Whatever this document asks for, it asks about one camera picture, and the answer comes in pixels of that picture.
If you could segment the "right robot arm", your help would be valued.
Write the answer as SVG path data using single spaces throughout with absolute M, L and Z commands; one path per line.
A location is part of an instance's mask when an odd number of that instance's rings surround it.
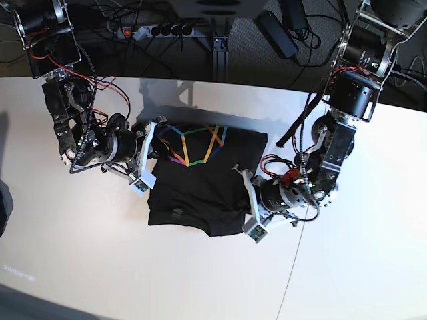
M 141 127 L 129 126 L 129 115 L 107 115 L 95 109 L 97 92 L 111 89 L 130 103 L 117 85 L 100 79 L 87 51 L 77 43 L 64 1 L 40 1 L 31 7 L 12 7 L 33 78 L 44 78 L 45 104 L 53 121 L 59 155 L 71 174 L 94 168 L 128 180 L 137 193 L 154 187 L 147 170 L 158 117 Z

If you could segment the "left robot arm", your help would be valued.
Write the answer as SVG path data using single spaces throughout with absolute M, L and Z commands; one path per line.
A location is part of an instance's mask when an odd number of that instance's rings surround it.
M 297 225 L 295 207 L 327 206 L 338 191 L 338 175 L 354 148 L 357 121 L 369 122 L 395 67 L 398 48 L 426 22 L 425 1 L 362 1 L 347 20 L 334 49 L 325 85 L 309 95 L 301 115 L 277 142 L 294 145 L 296 156 L 286 161 L 282 175 L 241 171 L 250 202 L 243 232 L 259 241 L 281 223 Z

